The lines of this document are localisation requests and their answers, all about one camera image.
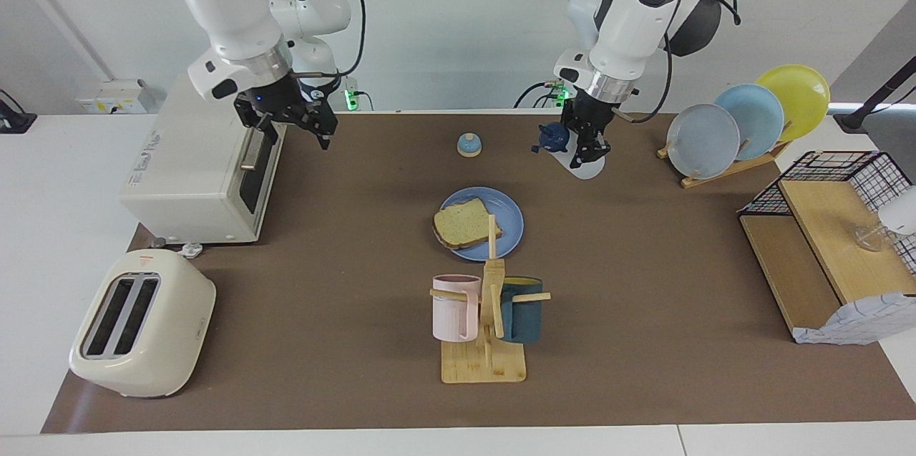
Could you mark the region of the clear glass cup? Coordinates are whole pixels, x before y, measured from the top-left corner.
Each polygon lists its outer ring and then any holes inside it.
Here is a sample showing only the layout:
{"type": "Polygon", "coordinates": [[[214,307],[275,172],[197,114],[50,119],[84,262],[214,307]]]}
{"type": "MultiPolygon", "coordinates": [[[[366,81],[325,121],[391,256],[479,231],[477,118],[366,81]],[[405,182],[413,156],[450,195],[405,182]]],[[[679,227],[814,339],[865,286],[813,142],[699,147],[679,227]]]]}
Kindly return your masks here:
{"type": "Polygon", "coordinates": [[[892,244],[886,228],[881,223],[858,225],[854,228],[854,237],[860,248],[871,253],[880,253],[892,244]]]}

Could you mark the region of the brown table mat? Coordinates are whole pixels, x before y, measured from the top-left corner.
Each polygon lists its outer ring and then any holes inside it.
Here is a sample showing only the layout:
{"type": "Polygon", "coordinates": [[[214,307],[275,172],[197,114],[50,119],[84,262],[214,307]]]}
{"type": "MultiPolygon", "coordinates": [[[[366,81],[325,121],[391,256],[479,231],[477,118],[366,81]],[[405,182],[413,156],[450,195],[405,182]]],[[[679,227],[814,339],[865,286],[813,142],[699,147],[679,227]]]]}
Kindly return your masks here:
{"type": "Polygon", "coordinates": [[[684,190],[655,153],[670,116],[608,128],[597,178],[533,155],[544,116],[344,115],[329,150],[287,132],[260,240],[206,248],[215,283],[180,393],[132,399],[68,375],[43,430],[850,422],[916,418],[883,350],[797,344],[736,212],[767,165],[684,190]],[[483,150],[459,155],[462,133],[483,150]],[[507,271],[540,278],[516,384],[439,377],[429,287],[482,267],[436,240],[447,196],[483,185],[525,218],[507,271]]]}

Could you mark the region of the light blue plate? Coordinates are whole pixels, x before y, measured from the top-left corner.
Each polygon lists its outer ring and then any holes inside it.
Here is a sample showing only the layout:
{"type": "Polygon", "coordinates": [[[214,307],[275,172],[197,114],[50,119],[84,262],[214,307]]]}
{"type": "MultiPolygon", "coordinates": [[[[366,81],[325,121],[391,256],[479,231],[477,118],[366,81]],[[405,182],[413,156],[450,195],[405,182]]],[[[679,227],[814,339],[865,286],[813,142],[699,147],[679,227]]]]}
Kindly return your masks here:
{"type": "Polygon", "coordinates": [[[758,84],[734,85],[713,103],[729,112],[739,128],[737,160],[758,158],[776,146],[784,116],[781,102],[772,91],[758,84]]]}

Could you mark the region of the white checkered cloth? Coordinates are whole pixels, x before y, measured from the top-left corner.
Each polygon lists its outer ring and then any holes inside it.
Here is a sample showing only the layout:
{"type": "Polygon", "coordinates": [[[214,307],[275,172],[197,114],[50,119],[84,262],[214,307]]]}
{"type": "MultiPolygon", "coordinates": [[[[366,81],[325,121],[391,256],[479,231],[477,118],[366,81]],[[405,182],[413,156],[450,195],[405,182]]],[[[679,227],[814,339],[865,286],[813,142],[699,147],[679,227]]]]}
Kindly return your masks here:
{"type": "Polygon", "coordinates": [[[916,328],[916,295],[897,291],[864,297],[837,309],[820,328],[791,330],[796,343],[867,345],[916,328]]]}

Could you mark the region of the wooden mug rack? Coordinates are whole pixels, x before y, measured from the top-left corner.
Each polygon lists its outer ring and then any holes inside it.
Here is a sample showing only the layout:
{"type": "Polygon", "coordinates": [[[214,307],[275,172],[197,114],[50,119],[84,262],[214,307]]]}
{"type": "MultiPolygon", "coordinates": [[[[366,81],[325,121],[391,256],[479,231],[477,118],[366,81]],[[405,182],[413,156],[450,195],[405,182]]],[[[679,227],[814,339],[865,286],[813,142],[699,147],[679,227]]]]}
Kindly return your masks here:
{"type": "MultiPolygon", "coordinates": [[[[506,274],[503,259],[495,251],[495,216],[489,216],[488,257],[484,263],[479,299],[479,335],[474,341],[452,343],[440,341],[441,379],[445,384],[520,383],[527,377],[525,350],[522,343],[509,343],[503,336],[500,294],[506,274]]],[[[461,299],[455,292],[436,290],[429,295],[461,299]]],[[[546,301],[552,295],[541,292],[515,296],[513,302],[546,301]]]]}

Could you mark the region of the white toaster oven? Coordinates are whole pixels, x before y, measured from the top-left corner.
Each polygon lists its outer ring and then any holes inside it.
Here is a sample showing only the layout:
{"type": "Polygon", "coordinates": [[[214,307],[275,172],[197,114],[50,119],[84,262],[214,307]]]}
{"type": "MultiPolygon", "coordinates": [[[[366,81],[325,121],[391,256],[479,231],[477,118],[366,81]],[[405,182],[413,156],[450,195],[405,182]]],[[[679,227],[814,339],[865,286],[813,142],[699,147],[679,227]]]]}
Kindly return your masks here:
{"type": "Polygon", "coordinates": [[[210,103],[179,75],[118,198],[173,245],[257,241],[286,129],[243,126],[231,102],[210,103]]]}

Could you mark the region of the white rounded object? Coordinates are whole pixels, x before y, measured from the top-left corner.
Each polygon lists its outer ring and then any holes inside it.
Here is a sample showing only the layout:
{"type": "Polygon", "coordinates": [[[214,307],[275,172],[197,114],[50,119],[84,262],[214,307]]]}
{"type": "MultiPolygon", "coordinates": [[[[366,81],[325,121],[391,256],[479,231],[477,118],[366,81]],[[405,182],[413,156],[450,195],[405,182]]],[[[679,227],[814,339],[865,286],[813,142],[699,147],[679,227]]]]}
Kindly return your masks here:
{"type": "Polygon", "coordinates": [[[916,233],[916,185],[881,205],[877,215],[880,224],[895,235],[910,236],[916,233]]]}

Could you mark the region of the toasted bread slice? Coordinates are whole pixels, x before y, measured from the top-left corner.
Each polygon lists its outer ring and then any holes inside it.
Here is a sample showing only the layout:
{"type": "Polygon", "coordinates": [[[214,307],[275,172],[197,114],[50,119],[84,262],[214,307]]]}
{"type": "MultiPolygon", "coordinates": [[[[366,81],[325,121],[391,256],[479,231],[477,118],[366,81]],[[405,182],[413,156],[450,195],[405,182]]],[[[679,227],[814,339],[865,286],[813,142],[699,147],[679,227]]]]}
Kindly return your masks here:
{"type": "Polygon", "coordinates": [[[481,198],[454,203],[433,215],[433,231],[441,244],[452,250],[489,241],[490,211],[481,198]]]}

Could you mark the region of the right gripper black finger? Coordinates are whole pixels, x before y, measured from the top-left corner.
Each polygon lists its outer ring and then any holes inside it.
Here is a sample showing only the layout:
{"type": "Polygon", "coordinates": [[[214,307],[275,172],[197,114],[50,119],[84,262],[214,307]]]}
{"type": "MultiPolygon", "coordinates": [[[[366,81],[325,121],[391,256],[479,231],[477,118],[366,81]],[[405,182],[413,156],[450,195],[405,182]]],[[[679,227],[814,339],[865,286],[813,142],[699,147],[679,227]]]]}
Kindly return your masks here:
{"type": "Polygon", "coordinates": [[[303,128],[315,135],[321,149],[329,150],[331,139],[339,124],[330,104],[327,101],[307,102],[303,122],[303,128]]]}
{"type": "Polygon", "coordinates": [[[279,136],[273,126],[271,117],[259,115],[249,100],[235,100],[233,101],[233,108],[235,108],[239,120],[246,129],[261,131],[272,145],[278,142],[279,136]]]}

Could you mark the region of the cream two-slot toaster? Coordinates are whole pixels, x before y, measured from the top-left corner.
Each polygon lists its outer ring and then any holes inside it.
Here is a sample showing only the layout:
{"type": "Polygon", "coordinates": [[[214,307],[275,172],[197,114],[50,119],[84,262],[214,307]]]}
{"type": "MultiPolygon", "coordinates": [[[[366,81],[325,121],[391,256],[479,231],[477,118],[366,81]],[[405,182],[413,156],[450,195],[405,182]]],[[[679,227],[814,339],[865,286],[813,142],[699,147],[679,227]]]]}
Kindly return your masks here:
{"type": "Polygon", "coordinates": [[[213,281],[179,253],[124,253],[79,326],[71,372],[124,397],[177,393],[193,374],[216,296],[213,281]]]}

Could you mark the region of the white bottle with blue cap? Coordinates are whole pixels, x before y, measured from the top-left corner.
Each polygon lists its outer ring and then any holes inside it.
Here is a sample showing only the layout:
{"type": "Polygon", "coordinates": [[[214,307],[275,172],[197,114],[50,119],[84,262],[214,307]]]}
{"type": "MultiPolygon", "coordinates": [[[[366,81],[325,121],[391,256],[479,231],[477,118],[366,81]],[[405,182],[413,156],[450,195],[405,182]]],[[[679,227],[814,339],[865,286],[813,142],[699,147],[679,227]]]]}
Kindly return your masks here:
{"type": "Polygon", "coordinates": [[[559,121],[539,126],[540,135],[537,144],[531,146],[531,152],[546,150],[566,171],[576,178],[589,180],[595,178],[605,167],[605,159],[595,162],[583,162],[577,155],[577,134],[563,126],[559,121]]]}

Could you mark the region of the black desk device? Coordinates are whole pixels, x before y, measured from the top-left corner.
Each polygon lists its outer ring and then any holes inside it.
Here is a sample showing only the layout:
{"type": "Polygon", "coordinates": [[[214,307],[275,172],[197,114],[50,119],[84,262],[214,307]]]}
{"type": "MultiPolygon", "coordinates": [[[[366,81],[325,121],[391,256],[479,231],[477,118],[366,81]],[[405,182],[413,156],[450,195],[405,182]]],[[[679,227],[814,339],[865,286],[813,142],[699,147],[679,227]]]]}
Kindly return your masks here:
{"type": "Polygon", "coordinates": [[[36,119],[37,114],[26,112],[16,98],[0,88],[0,134],[23,134],[36,119]]]}

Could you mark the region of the pink ribbed mug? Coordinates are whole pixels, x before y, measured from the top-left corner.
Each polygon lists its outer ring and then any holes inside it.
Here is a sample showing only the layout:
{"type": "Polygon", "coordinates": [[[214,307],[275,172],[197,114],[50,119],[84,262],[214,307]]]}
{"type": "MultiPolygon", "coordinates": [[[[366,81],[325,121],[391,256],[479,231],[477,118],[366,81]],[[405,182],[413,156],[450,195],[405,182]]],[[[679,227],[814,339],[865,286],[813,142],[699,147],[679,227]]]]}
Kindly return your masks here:
{"type": "Polygon", "coordinates": [[[439,341],[462,343],[479,335],[481,278],[461,274],[433,277],[432,288],[458,293],[462,298],[432,297],[432,335],[439,341]]]}

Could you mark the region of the blue round plate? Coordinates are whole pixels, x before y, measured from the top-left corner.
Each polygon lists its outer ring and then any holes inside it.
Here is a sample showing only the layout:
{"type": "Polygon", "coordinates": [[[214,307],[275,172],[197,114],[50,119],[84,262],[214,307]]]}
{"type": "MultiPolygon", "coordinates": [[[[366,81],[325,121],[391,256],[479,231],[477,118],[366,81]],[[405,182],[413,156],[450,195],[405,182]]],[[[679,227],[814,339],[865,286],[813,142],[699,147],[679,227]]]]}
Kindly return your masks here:
{"type": "Polygon", "coordinates": [[[487,210],[495,215],[502,235],[495,241],[497,256],[504,258],[510,254],[522,240],[525,222],[518,204],[507,194],[494,188],[474,186],[464,188],[448,196],[441,204],[441,209],[458,203],[465,203],[473,198],[480,198],[487,210]]]}

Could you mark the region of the yellow plate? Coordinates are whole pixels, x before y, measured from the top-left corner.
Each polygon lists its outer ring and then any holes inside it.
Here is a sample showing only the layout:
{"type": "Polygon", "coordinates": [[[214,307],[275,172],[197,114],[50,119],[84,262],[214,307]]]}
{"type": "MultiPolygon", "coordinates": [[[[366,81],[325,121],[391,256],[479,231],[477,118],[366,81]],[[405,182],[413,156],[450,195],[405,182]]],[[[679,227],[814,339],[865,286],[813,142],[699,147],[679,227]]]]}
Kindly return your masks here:
{"type": "Polygon", "coordinates": [[[830,87],[818,71],[802,64],[783,64],[754,81],[775,94],[783,108],[778,143],[808,135],[827,116],[830,87]]]}

